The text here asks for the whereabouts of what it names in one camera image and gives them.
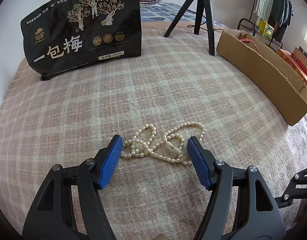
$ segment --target tripod leg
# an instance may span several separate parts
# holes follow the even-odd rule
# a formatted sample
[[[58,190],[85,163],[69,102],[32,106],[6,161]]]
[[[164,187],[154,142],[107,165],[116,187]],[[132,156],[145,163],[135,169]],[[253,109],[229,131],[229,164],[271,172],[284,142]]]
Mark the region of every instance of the tripod leg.
[[[175,16],[174,20],[172,21],[172,23],[170,24],[168,30],[166,31],[164,37],[168,37],[170,35],[170,33],[172,32],[172,30],[175,28],[175,26],[177,25],[177,23],[180,21],[181,17],[183,17],[184,13],[186,12],[186,10],[189,8],[189,6],[192,4],[194,0],[186,0],[183,3],[183,6],[180,8],[179,12],[177,13],[177,15]]]
[[[194,29],[193,29],[193,33],[196,34],[196,35],[199,35],[200,25],[201,25],[202,15],[203,15],[203,10],[204,10],[203,0],[198,0],[198,2],[197,2],[196,20],[195,20]]]
[[[211,0],[203,0],[206,18],[207,18],[207,29],[208,29],[208,42],[209,42],[209,54],[215,55],[215,31],[213,26],[213,17],[212,17],[212,7]]]

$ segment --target person illustration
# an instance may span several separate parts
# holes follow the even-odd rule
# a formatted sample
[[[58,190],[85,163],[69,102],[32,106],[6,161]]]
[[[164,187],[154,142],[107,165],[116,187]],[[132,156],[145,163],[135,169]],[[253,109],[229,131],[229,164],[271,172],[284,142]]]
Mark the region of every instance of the person illustration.
[[[114,14],[115,14],[115,12],[111,11],[111,13],[109,13],[107,15],[106,19],[101,22],[101,25],[103,25],[103,26],[105,26],[105,25],[112,25],[112,23],[113,23],[112,22],[113,21],[113,15]]]

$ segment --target open cardboard box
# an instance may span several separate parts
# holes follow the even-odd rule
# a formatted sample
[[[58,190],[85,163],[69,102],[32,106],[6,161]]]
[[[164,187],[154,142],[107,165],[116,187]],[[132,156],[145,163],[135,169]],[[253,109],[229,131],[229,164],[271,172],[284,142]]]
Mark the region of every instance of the open cardboard box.
[[[254,44],[240,39],[252,40]],[[307,113],[307,87],[273,50],[252,35],[233,29],[221,33],[217,52],[250,78],[273,102],[289,125]]]

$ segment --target white wall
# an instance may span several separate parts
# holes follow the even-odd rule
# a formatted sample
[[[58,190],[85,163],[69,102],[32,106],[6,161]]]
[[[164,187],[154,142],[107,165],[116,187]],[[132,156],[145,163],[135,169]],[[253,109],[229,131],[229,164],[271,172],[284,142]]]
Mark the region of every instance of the white wall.
[[[4,0],[0,6],[0,104],[18,65],[24,58],[20,21],[49,0]],[[182,5],[185,0],[164,0]],[[289,51],[302,46],[307,51],[304,36],[307,30],[307,5],[303,0],[291,0],[295,10],[288,27],[283,48]],[[249,18],[253,0],[212,0],[214,20],[236,28],[241,18]],[[196,10],[196,1],[190,7]]]
[[[20,21],[50,0],[4,0],[0,6],[0,104],[25,57]]]

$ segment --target white bead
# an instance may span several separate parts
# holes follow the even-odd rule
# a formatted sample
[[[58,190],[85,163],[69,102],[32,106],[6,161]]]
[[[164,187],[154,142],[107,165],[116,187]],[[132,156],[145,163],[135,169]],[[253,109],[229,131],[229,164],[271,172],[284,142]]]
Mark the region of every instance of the white bead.
[[[171,142],[168,142],[168,141],[166,142],[166,145],[167,145],[169,148],[171,148],[171,149],[174,147],[174,145],[173,145]]]
[[[173,150],[174,150],[175,153],[177,153],[178,155],[181,155],[181,151],[180,151],[177,147],[173,147]]]

